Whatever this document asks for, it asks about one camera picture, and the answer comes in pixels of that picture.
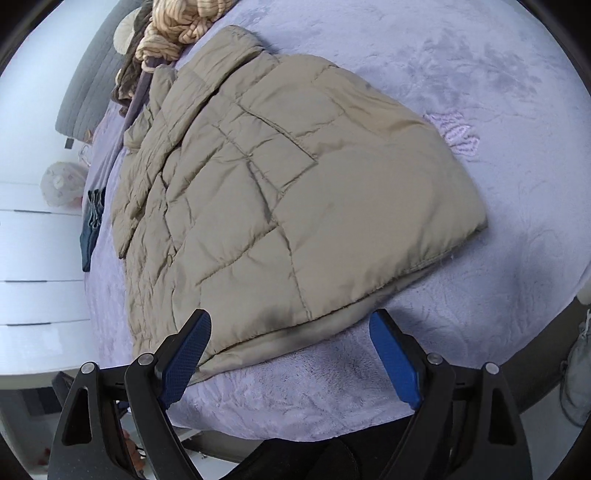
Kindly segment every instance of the bed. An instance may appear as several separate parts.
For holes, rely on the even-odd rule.
[[[517,1],[345,0],[336,11],[311,0],[241,0],[177,67],[229,24],[277,53],[328,58],[424,115],[474,179],[488,230],[387,304],[426,350],[466,367],[503,364],[571,303],[591,275],[591,99],[556,40]],[[94,166],[119,134],[117,107],[109,104],[96,129]],[[124,155],[109,177],[106,219]],[[127,364],[124,272],[109,221],[86,295],[98,363]],[[362,320],[302,351],[192,385],[168,413],[178,426],[246,439],[320,440],[411,410]]]

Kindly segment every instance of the blue gripper pad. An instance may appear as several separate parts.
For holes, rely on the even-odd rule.
[[[211,335],[212,318],[201,310],[199,320],[162,374],[162,394],[159,399],[165,410],[183,396]]]
[[[417,371],[377,313],[369,318],[369,336],[398,398],[417,410],[423,401]]]

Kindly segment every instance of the gray headboard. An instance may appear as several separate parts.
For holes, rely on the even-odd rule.
[[[56,120],[59,133],[83,141],[86,131],[93,132],[103,118],[124,60],[113,47],[113,34],[121,20],[141,4],[142,0],[121,0],[100,26],[64,95]]]

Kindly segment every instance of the beige puffer jacket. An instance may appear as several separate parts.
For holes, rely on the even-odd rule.
[[[193,381],[346,329],[486,225],[430,124],[239,27],[178,78],[157,70],[126,145],[112,220],[134,354],[206,309]]]

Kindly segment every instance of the pillow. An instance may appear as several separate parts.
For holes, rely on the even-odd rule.
[[[129,48],[129,44],[133,40],[134,37],[134,22],[135,17],[138,16],[140,8],[136,8],[134,11],[129,13],[125,16],[121,23],[117,25],[115,29],[115,33],[113,35],[113,46],[115,47],[115,51],[121,55],[125,55],[127,53],[127,49]]]

